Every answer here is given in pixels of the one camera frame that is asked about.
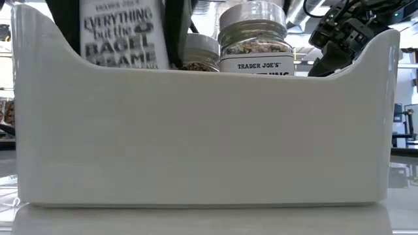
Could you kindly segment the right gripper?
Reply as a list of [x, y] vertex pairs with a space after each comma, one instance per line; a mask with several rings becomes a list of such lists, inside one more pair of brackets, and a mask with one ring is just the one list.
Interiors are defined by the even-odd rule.
[[369, 40], [389, 26], [364, 6], [334, 6], [320, 20], [310, 36], [310, 44], [322, 49], [323, 56], [317, 58], [308, 76], [325, 77], [352, 63], [348, 48], [356, 41], [362, 48]]

